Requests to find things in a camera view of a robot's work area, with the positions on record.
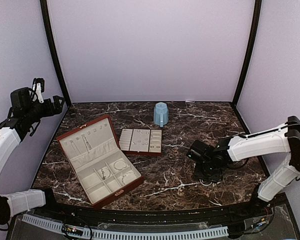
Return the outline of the brown jewelry box cream lining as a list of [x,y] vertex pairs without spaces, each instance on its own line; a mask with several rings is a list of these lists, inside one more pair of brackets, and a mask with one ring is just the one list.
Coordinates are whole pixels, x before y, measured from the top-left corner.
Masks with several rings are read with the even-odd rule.
[[[108,114],[58,136],[57,141],[95,210],[144,182],[144,177],[120,149]],[[128,172],[134,172],[138,178],[124,185],[122,175]]]

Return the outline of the brown jewelry tray cream lining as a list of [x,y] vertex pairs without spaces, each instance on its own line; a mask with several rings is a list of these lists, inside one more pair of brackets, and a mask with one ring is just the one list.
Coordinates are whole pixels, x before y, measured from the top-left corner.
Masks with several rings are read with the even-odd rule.
[[124,128],[119,138],[120,149],[129,155],[161,156],[162,130]]

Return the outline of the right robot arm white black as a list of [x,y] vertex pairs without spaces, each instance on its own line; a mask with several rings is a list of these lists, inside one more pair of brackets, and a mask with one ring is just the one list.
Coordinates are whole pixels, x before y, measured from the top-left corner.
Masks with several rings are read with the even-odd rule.
[[300,120],[290,116],[274,128],[253,133],[224,137],[216,146],[195,140],[187,157],[196,162],[194,174],[207,182],[219,182],[230,164],[252,157],[286,153],[279,167],[254,190],[245,213],[256,217],[276,194],[293,180],[300,178]]

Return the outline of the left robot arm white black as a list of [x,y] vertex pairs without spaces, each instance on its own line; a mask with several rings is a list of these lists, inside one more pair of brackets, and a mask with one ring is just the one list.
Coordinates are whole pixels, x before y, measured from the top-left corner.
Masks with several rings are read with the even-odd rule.
[[[0,123],[0,174],[14,149],[24,140],[27,134],[33,136],[37,130],[34,123],[41,118],[58,115],[63,110],[65,100],[60,96],[40,102],[27,97],[12,97],[12,106],[8,117]],[[60,206],[45,196],[45,191],[29,189],[27,191],[0,195],[0,225],[24,211],[40,207],[50,218],[57,218],[61,213]]]

